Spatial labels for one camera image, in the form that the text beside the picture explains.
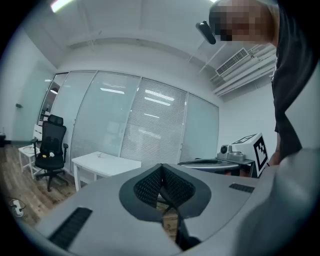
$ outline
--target office chair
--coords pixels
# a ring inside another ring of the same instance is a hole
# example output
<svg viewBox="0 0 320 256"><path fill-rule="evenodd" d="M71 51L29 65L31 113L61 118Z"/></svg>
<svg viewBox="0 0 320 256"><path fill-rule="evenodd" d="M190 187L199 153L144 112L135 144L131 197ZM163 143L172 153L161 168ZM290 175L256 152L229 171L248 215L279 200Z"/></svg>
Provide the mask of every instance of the office chair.
<svg viewBox="0 0 320 256"><path fill-rule="evenodd" d="M65 166L66 153L68 144L64 143L64 153L62 150L62 141L64 139L67 128L63 125L64 119L62 117L51 114L47 121L42 124L42 143L40 147L40 154L37 156L36 143L37 138L31 140L34 148L35 162L34 165L43 170L46 173L36 174L35 178L38 181L39 178L49 177L47 183L47 190L50 192L50 184L53 178L61 180L68 185L68 182L58 176L58 174L65 174L64 170L61 170Z"/></svg>

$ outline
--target ceiling light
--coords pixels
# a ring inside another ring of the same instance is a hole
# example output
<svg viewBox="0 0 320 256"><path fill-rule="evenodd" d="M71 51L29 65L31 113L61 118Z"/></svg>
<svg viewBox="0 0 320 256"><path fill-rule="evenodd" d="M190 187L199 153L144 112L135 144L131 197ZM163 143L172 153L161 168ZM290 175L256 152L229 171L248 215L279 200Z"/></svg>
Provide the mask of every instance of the ceiling light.
<svg viewBox="0 0 320 256"><path fill-rule="evenodd" d="M122 90L111 90L106 88L100 88L101 91L110 92L110 93L116 93L116 94L125 94Z"/></svg>
<svg viewBox="0 0 320 256"><path fill-rule="evenodd" d="M52 92L53 94L58 94L58 89L57 88L52 88L50 90L50 92Z"/></svg>
<svg viewBox="0 0 320 256"><path fill-rule="evenodd" d="M119 85L111 85L111 84L109 84L109 83L106 83L106 82L103 82L103 84L104 84L104 85L106 85L106 86L110 86L110 87L117 87L117 88L126 88L126 87L124 87L124 86L119 86Z"/></svg>
<svg viewBox="0 0 320 256"><path fill-rule="evenodd" d="M161 136L160 135L157 135L157 134L154 134L154 133L152 133L152 132L149 132L149 131L145 131L145 130L138 130L140 133L142 133L142 134L146 134L146 135L149 135L149 136L151 136L151 137L155 137L155 138L157 138L157 139L161 139Z"/></svg>
<svg viewBox="0 0 320 256"><path fill-rule="evenodd" d="M70 3L73 0L56 0L50 6L54 13L56 13L60 8Z"/></svg>
<svg viewBox="0 0 320 256"><path fill-rule="evenodd" d="M154 92L154 91L152 91L152 90L145 90L145 92L146 92L147 94L152 94L152 95L155 95L155 96L164 98L164 99L169 100L169 101L174 101L174 100L175 100L174 98L171 98L171 97L168 97L168 96L164 96L164 95L162 95L162 94L160 94L160 93L157 93L157 92Z"/></svg>
<svg viewBox="0 0 320 256"><path fill-rule="evenodd" d="M166 105L166 106L170 106L170 105L171 105L171 104L169 104L169 103L163 102L163 101L161 101L161 100L153 99L153 98L144 97L144 99L147 100L147 101L160 103L160 104Z"/></svg>
<svg viewBox="0 0 320 256"><path fill-rule="evenodd" d="M152 114L144 114L144 115L146 115L146 116L148 116L148 117L153 117L153 118L160 118L159 116L155 116L155 115L152 115Z"/></svg>

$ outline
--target person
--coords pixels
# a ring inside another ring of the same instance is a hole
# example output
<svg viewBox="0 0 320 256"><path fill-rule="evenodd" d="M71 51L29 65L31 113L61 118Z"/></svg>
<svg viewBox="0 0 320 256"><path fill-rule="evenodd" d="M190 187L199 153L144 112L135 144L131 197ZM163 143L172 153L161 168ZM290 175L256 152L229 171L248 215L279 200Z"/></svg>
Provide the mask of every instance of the person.
<svg viewBox="0 0 320 256"><path fill-rule="evenodd" d="M318 59L300 23L280 3L219 0L210 8L209 26L222 41L272 44L276 62L271 78L277 145L268 165L278 165L302 146L286 110L308 82Z"/></svg>

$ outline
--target black vent grille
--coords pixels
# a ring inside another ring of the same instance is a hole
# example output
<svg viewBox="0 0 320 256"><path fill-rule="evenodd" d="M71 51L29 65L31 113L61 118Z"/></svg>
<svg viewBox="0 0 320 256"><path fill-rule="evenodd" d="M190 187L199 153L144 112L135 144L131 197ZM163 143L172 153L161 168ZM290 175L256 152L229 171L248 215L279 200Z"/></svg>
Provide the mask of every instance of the black vent grille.
<svg viewBox="0 0 320 256"><path fill-rule="evenodd" d="M91 215L92 210L87 208L77 208L54 232L49 240L55 245L66 250L76 238L81 228Z"/></svg>
<svg viewBox="0 0 320 256"><path fill-rule="evenodd" d="M254 187L253 186L246 186L246 185L241 185L241 184L237 184L237 183L232 183L229 188L235 189L235 190L240 190L243 192L248 192L248 193L252 193L254 191Z"/></svg>
<svg viewBox="0 0 320 256"><path fill-rule="evenodd" d="M245 48L242 48L235 55L233 55L230 59L228 59L224 64L217 68L216 72L219 76L221 76L228 69L239 63L242 59L249 56Z"/></svg>

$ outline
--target white side table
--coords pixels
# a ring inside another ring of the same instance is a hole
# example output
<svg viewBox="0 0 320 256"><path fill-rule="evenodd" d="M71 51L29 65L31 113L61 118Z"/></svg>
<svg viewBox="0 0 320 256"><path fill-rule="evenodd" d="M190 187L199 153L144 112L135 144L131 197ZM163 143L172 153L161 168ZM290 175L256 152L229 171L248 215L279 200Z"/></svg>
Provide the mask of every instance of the white side table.
<svg viewBox="0 0 320 256"><path fill-rule="evenodd" d="M21 172L22 173L24 172L25 167L29 167L30 171L31 171L31 177L32 177L32 179L34 179L35 178L34 175L42 170L42 169L39 169L33 165L33 163L35 162L35 160L34 160L34 158L35 158L34 146L33 145L24 146L24 147L20 147L18 150L19 150L19 160L20 160ZM36 155L38 155L39 153L40 153L40 149L36 147ZM26 165L22 164L22 157L21 157L22 155L24 155L28 158L28 162L29 162L28 164L26 164Z"/></svg>

